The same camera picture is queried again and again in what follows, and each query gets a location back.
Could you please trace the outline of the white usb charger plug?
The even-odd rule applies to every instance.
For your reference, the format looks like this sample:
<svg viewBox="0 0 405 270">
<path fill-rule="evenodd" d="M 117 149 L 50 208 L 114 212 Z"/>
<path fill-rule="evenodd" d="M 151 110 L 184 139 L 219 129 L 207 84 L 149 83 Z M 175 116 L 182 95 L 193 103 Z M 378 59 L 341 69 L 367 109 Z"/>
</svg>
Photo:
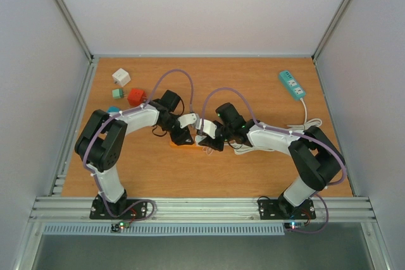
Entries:
<svg viewBox="0 0 405 270">
<path fill-rule="evenodd" d="M 206 138 L 204 135 L 196 135 L 194 140 L 197 146 L 201 146 L 201 142 Z"/>
</svg>

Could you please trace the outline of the red cube plug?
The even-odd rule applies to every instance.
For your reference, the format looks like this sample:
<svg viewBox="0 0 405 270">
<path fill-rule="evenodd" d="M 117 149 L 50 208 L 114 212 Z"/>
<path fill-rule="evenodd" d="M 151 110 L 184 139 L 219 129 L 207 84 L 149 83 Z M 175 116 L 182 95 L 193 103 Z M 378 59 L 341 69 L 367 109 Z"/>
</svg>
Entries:
<svg viewBox="0 0 405 270">
<path fill-rule="evenodd" d="M 147 101 L 146 92 L 142 89 L 133 88 L 127 95 L 127 101 L 131 107 L 140 106 Z"/>
</svg>

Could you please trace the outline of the blue cube plug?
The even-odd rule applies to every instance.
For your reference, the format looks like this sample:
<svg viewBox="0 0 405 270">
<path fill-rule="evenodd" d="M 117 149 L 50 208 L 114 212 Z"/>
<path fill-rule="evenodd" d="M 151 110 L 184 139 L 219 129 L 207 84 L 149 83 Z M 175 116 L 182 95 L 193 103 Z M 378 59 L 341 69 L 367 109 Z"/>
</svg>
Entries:
<svg viewBox="0 0 405 270">
<path fill-rule="evenodd" d="M 107 113 L 117 113 L 119 111 L 120 111 L 119 108 L 111 106 L 111 107 L 108 108 Z"/>
</svg>

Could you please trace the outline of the green usb charger plug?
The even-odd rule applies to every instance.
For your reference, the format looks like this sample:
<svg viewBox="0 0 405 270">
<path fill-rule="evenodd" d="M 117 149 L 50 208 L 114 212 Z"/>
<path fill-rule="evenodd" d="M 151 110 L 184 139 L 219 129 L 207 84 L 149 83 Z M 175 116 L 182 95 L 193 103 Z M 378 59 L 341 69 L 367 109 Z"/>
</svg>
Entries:
<svg viewBox="0 0 405 270">
<path fill-rule="evenodd" d="M 122 99 L 125 97 L 125 91 L 122 88 L 113 89 L 111 91 L 113 99 Z"/>
</svg>

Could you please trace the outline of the white cube adapter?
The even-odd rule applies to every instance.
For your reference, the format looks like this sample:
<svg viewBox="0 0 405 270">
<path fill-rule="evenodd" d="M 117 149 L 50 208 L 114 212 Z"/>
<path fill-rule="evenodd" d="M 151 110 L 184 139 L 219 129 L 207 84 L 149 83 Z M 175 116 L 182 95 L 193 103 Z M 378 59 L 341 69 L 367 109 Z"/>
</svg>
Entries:
<svg viewBox="0 0 405 270">
<path fill-rule="evenodd" d="M 112 74 L 112 78 L 115 84 L 124 87 L 126 86 L 130 81 L 131 77 L 127 71 L 125 71 L 123 68 L 119 68 Z"/>
</svg>

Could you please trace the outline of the teal power strip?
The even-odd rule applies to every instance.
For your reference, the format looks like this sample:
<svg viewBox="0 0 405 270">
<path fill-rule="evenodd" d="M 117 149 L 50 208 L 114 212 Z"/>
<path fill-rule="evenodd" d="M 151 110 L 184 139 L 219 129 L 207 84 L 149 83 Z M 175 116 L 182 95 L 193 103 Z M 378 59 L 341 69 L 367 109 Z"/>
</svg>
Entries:
<svg viewBox="0 0 405 270">
<path fill-rule="evenodd" d="M 278 74 L 278 79 L 283 86 L 287 89 L 288 93 L 298 101 L 306 96 L 306 92 L 303 87 L 297 82 L 288 70 L 281 71 Z"/>
</svg>

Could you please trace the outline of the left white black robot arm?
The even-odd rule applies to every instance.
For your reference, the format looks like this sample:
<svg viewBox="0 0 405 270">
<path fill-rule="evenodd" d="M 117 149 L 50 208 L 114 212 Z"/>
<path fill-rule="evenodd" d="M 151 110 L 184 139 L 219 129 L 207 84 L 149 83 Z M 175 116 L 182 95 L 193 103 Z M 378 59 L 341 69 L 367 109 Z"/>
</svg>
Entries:
<svg viewBox="0 0 405 270">
<path fill-rule="evenodd" d="M 151 199 L 131 199 L 121 183 L 117 164 L 126 138 L 144 128 L 160 127 L 175 145 L 191 145 L 189 127 L 198 121 L 194 111 L 175 114 L 181 98 L 168 90 L 163 97 L 146 101 L 125 111 L 108 113 L 95 110 L 78 136 L 74 152 L 93 177 L 97 195 L 90 207 L 91 219 L 149 218 L 157 209 Z"/>
</svg>

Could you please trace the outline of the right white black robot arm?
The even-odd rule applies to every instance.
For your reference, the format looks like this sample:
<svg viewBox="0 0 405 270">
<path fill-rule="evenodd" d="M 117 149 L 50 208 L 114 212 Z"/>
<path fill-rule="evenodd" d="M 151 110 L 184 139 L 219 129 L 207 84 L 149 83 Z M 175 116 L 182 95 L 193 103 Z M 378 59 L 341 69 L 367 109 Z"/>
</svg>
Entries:
<svg viewBox="0 0 405 270">
<path fill-rule="evenodd" d="M 281 152 L 292 158 L 298 177 L 277 199 L 276 208 L 287 219 L 301 211 L 303 203 L 322 191 L 346 164 L 344 158 L 322 130 L 312 126 L 303 132 L 285 130 L 257 122 L 246 121 L 231 103 L 216 109 L 219 121 L 199 118 L 196 130 L 205 138 L 200 145 L 222 151 L 226 142 Z"/>
</svg>

